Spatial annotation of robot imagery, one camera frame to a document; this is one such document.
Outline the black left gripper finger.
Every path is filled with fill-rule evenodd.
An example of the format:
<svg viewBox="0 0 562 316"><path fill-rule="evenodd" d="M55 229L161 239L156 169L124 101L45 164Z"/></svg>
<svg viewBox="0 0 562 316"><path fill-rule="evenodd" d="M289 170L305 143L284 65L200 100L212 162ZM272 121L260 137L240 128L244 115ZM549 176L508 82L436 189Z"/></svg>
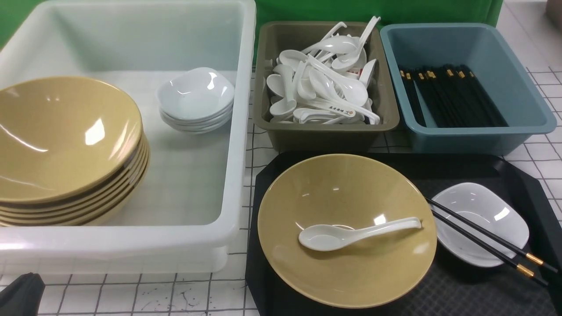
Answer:
<svg viewBox="0 0 562 316"><path fill-rule="evenodd" d="M45 283L40 274L22 274L0 293L2 316L36 316L44 293Z"/></svg>

